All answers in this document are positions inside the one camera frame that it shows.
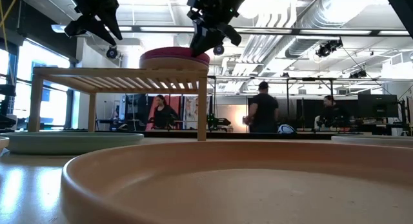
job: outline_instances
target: person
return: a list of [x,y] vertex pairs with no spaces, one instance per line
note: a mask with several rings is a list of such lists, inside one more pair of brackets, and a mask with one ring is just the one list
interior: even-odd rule
[[350,115],[341,105],[338,105],[331,95],[324,97],[324,110],[319,117],[320,120],[327,120],[329,123],[340,122],[347,124],[350,120]]
[[259,94],[252,98],[252,104],[245,123],[250,125],[250,132],[274,133],[278,122],[278,102],[268,94],[268,83],[261,82]]
[[170,128],[174,123],[174,120],[179,119],[178,114],[171,106],[166,103],[164,96],[158,95],[154,100],[157,104],[154,111],[154,117],[152,118],[154,128]]

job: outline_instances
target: wooden table leg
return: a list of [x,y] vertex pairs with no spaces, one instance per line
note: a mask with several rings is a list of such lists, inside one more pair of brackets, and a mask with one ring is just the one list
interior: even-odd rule
[[40,104],[43,93],[43,78],[34,74],[32,78],[32,94],[30,96],[30,115],[28,117],[29,132],[40,130]]
[[95,132],[96,127],[96,94],[89,95],[88,131]]
[[199,78],[198,141],[207,140],[207,78]]

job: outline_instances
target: man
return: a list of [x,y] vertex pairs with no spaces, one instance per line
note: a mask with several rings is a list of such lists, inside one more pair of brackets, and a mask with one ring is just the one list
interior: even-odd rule
[[278,102],[268,94],[268,83],[261,82],[259,94],[252,98],[252,104],[245,123],[250,125],[250,132],[274,133],[278,121]]
[[334,102],[334,98],[331,95],[324,97],[324,110],[320,115],[320,120],[327,120],[329,123],[335,122],[348,124],[350,116],[348,112],[342,107]]

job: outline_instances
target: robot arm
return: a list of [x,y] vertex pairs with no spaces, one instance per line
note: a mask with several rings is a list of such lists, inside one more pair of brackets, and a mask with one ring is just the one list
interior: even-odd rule
[[[117,0],[72,0],[75,11],[82,16],[69,23],[65,28],[68,36],[76,36],[89,31],[112,46],[116,46],[113,37],[105,26],[119,40],[122,34],[116,20],[116,10],[119,7]],[[223,44],[225,37],[231,43],[238,45],[241,36],[229,25],[233,17],[238,17],[238,8],[245,0],[188,0],[190,11],[187,14],[194,23],[194,36],[190,44],[192,56],[196,57],[207,50]],[[401,22],[413,37],[413,0],[388,0]]]
[[195,33],[190,48],[196,57],[207,50],[223,44],[225,37],[239,45],[241,36],[229,25],[238,17],[238,8],[245,0],[188,0],[187,16],[194,22]]

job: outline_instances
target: table surface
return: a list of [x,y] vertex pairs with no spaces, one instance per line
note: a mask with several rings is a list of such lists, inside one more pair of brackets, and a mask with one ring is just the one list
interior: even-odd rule
[[[196,139],[145,138],[142,144],[192,141]],[[24,156],[6,150],[0,156],[0,223],[67,224],[59,208],[60,177],[62,167],[75,156]]]

